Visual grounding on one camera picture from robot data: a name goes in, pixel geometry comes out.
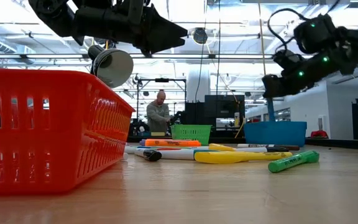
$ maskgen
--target white wall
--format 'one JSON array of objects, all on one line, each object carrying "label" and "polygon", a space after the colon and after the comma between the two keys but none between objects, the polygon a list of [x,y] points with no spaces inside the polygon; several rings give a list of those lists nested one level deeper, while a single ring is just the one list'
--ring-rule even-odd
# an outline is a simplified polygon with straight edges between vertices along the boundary
[{"label": "white wall", "polygon": [[[326,82],[319,82],[318,86],[295,96],[286,96],[284,101],[274,101],[274,110],[289,108],[291,111],[291,121],[306,121],[308,129],[306,137],[310,136],[312,131],[318,130],[319,116],[325,116],[324,130],[331,136],[328,98]],[[248,109],[246,116],[248,118],[267,113],[267,106],[258,106]]]},{"label": "white wall", "polygon": [[358,99],[358,84],[327,85],[331,139],[353,139],[352,103]]}]

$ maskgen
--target green marker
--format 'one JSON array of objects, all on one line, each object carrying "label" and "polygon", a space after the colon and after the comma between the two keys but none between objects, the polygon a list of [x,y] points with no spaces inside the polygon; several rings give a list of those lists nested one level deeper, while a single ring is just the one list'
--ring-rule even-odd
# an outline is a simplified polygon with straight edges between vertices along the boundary
[{"label": "green marker", "polygon": [[320,154],[316,151],[301,152],[297,155],[271,162],[268,165],[268,169],[270,172],[276,173],[300,164],[318,162],[319,158]]}]

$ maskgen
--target man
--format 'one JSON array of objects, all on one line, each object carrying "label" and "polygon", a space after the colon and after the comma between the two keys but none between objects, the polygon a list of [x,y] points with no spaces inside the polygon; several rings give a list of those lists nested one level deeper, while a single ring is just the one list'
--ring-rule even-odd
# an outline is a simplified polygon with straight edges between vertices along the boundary
[{"label": "man", "polygon": [[168,105],[164,103],[165,92],[159,91],[157,99],[147,105],[147,122],[151,132],[166,132],[170,120]]}]

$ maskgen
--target green basket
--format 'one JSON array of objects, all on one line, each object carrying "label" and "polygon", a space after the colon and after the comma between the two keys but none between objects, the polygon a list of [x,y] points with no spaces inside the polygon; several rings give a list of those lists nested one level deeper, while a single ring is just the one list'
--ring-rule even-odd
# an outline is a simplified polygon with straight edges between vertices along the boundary
[{"label": "green basket", "polygon": [[211,125],[175,124],[171,131],[174,140],[199,140],[202,146],[207,146]]}]

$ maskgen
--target red object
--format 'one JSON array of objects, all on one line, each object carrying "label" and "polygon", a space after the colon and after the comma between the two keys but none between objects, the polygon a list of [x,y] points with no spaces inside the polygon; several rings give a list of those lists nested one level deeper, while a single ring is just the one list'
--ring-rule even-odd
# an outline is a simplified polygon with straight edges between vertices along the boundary
[{"label": "red object", "polygon": [[0,70],[0,194],[64,192],[113,165],[133,111],[87,73]]},{"label": "red object", "polygon": [[312,131],[310,134],[311,138],[328,138],[328,134],[327,132],[323,131],[323,130],[319,130],[319,131]]}]

